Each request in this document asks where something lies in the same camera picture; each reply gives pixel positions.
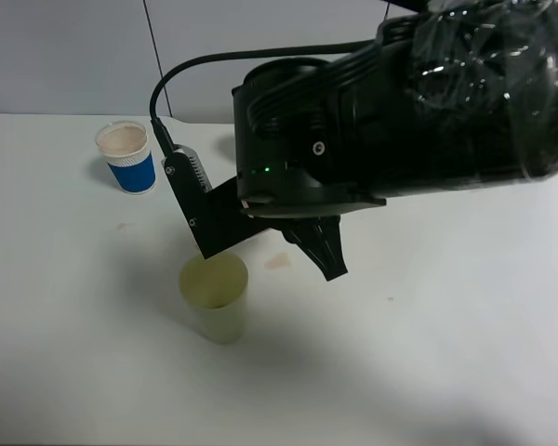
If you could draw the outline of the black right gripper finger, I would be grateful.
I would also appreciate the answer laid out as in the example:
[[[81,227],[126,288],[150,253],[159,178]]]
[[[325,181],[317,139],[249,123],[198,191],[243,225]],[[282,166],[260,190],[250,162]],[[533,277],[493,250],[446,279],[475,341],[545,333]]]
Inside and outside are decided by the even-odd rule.
[[[340,243],[328,243],[312,237],[310,243],[295,244],[323,273],[330,282],[348,273]]]

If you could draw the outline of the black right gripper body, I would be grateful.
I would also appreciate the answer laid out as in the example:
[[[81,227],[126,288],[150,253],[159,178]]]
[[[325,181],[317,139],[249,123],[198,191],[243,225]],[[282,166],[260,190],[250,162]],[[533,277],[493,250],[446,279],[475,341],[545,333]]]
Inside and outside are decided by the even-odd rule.
[[[292,244],[310,243],[312,237],[328,243],[340,243],[340,216],[319,216],[306,218],[270,218],[256,216],[269,228],[279,230]]]

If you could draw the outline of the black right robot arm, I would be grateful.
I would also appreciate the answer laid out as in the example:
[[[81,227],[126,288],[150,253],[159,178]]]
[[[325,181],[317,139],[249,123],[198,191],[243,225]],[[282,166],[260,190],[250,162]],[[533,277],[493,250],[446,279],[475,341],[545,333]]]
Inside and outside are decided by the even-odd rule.
[[[265,63],[232,95],[250,216],[337,223],[539,181],[558,173],[558,1],[433,1],[340,59]]]

